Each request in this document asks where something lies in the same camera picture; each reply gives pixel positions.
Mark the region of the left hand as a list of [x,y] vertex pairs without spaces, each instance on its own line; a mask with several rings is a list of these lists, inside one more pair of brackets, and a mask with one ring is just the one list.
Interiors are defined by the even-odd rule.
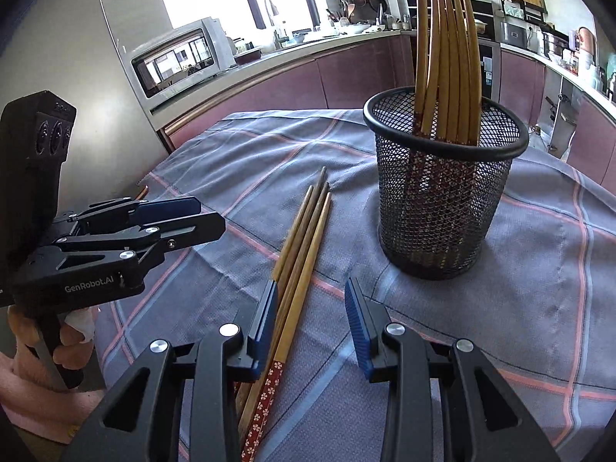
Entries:
[[9,366],[12,373],[52,391],[82,388],[94,351],[98,313],[93,306],[69,312],[64,320],[51,315],[43,319],[41,330],[21,308],[9,306],[7,323],[16,340],[16,353]]

